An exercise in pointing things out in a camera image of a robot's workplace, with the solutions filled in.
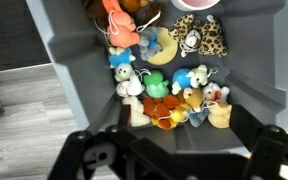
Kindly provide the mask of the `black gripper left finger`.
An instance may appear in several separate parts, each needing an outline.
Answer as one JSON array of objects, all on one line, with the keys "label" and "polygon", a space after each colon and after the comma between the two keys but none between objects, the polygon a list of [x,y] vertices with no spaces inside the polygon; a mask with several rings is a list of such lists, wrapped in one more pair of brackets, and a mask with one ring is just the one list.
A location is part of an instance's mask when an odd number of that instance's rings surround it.
[{"label": "black gripper left finger", "polygon": [[127,126],[129,124],[130,115],[131,115],[131,106],[123,105],[120,111],[118,124],[120,126]]}]

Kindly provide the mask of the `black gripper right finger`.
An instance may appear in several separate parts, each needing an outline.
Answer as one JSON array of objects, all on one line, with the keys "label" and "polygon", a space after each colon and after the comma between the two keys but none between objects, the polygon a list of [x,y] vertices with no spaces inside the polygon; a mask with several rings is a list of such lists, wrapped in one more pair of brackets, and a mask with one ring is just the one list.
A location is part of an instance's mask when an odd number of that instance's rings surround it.
[{"label": "black gripper right finger", "polygon": [[241,105],[232,107],[230,128],[247,150],[251,151],[263,124]]}]

